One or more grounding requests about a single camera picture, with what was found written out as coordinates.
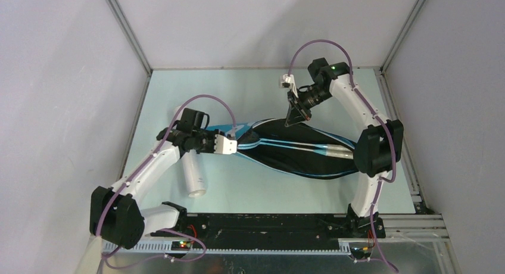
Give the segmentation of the blue badminton racket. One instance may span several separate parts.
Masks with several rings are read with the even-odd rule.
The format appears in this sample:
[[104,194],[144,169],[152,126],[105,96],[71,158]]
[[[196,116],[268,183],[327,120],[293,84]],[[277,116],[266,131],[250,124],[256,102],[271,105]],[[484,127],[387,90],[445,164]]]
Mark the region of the blue badminton racket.
[[330,143],[306,143],[306,142],[299,142],[299,141],[293,141],[293,140],[253,138],[252,140],[238,141],[238,146],[242,145],[242,144],[253,144],[253,143],[258,143],[258,142],[275,142],[275,143],[281,143],[281,144],[300,144],[300,145],[301,144],[324,144],[324,145],[330,144]]
[[354,158],[353,151],[341,145],[334,144],[281,144],[275,142],[258,142],[253,144],[242,144],[238,146],[239,150],[251,150],[259,146],[277,147],[281,149],[297,150],[304,152],[312,152],[325,157],[343,158],[352,160]]

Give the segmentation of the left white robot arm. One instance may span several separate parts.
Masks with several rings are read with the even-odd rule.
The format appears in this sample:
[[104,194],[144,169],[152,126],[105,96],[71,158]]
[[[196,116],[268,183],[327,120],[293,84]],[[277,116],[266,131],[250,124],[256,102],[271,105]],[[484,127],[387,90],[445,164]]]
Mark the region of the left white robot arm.
[[154,148],[136,169],[108,188],[97,187],[91,195],[89,230],[92,235],[125,249],[133,248],[145,235],[166,228],[172,235],[186,233],[188,220],[181,216],[185,208],[173,203],[140,209],[149,190],[171,166],[186,153],[214,153],[219,129],[201,127],[202,111],[184,108],[172,128],[163,129]]

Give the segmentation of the blue racket cover bag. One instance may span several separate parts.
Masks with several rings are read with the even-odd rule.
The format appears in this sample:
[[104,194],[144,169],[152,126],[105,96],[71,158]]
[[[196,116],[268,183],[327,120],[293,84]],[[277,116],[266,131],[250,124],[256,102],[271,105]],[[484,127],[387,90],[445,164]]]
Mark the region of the blue racket cover bag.
[[358,171],[354,141],[305,123],[286,127],[284,119],[263,119],[235,129],[236,155],[269,169],[319,180]]

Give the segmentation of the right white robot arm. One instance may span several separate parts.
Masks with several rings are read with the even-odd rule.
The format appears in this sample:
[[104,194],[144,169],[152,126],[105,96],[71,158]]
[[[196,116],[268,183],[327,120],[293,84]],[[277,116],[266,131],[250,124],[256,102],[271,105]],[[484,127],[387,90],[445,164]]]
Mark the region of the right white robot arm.
[[368,101],[347,63],[328,64],[325,58],[318,58],[308,66],[308,72],[313,84],[306,89],[297,88],[291,74],[279,79],[279,86],[288,89],[285,126],[309,121],[313,107],[335,98],[361,129],[353,150],[353,161],[359,171],[358,187],[346,221],[348,233],[361,237],[369,231],[370,222],[378,211],[382,184],[395,181],[404,126],[399,120],[390,120]]

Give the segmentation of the white shuttlecock tube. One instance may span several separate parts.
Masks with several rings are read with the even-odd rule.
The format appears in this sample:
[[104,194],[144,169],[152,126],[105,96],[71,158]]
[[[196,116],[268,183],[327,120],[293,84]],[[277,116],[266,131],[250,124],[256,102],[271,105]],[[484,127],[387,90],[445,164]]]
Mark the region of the white shuttlecock tube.
[[207,187],[201,174],[200,159],[196,151],[190,150],[185,153],[181,161],[188,197],[197,198],[205,195]]

